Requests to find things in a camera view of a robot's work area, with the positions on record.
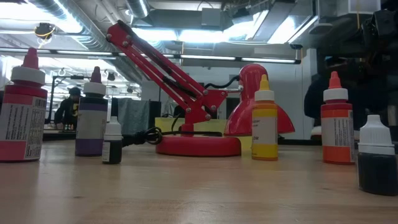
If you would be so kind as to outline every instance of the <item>red cap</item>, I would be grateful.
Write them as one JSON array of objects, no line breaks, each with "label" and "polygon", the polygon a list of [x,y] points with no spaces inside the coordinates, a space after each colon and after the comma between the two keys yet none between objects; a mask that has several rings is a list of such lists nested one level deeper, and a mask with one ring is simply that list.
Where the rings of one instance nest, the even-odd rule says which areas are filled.
[{"label": "red cap", "polygon": [[332,72],[329,80],[329,89],[341,88],[340,78],[337,72]]},{"label": "red cap", "polygon": [[94,72],[93,72],[93,74],[91,74],[90,82],[102,83],[101,82],[101,70],[98,66],[94,67]]},{"label": "red cap", "polygon": [[39,58],[37,58],[37,50],[35,48],[30,47],[27,50],[22,67],[39,69]]}]

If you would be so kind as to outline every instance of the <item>orange bottle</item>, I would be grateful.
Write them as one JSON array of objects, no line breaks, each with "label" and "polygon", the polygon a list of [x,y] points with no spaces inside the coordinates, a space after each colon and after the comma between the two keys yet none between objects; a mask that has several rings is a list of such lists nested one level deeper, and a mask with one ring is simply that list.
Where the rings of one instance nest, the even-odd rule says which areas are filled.
[{"label": "orange bottle", "polygon": [[255,92],[252,111],[252,159],[278,160],[278,106],[274,92],[269,89],[266,75],[261,77],[260,89]]},{"label": "orange bottle", "polygon": [[348,91],[340,85],[337,72],[332,72],[329,89],[323,92],[321,106],[323,161],[351,165],[354,153],[353,105],[347,103]]}]

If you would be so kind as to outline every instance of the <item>pink bottle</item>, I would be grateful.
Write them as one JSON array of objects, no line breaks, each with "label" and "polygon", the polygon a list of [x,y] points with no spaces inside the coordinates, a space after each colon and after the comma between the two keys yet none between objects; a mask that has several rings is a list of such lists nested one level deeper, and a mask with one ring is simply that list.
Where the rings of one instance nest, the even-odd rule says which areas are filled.
[{"label": "pink bottle", "polygon": [[13,85],[4,89],[0,114],[0,162],[40,159],[47,91],[37,50],[30,48],[20,67],[12,69]]}]

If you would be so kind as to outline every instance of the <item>lamp base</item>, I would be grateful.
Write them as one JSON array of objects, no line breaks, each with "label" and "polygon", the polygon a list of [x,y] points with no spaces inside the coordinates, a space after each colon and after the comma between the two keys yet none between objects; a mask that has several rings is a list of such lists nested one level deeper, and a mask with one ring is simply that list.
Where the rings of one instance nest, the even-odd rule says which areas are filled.
[{"label": "lamp base", "polygon": [[163,136],[156,153],[173,156],[227,157],[241,155],[238,138]]}]

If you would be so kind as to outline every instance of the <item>black power cord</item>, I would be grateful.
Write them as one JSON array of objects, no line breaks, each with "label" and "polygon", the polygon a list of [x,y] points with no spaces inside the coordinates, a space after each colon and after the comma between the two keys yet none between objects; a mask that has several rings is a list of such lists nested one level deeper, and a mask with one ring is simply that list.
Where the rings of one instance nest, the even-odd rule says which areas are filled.
[{"label": "black power cord", "polygon": [[175,123],[177,122],[177,120],[179,119],[180,116],[181,116],[181,113],[179,113],[179,114],[175,117],[175,119],[174,119],[174,121],[173,121],[173,123],[172,123],[172,131],[174,131],[174,125],[175,125]]},{"label": "black power cord", "polygon": [[162,132],[158,127],[150,128],[147,131],[139,131],[133,135],[123,135],[122,144],[124,146],[130,146],[132,144],[159,144],[162,142],[163,136],[172,134],[202,134],[205,136],[222,137],[223,133],[216,131],[168,131]]},{"label": "black power cord", "polygon": [[212,83],[207,83],[206,85],[205,85],[205,88],[208,88],[209,86],[212,86],[213,88],[227,88],[227,87],[229,87],[231,84],[232,84],[232,82],[233,81],[239,81],[239,75],[236,75],[235,77],[233,77],[227,84],[225,84],[225,85],[215,85],[215,84],[212,84]]}]

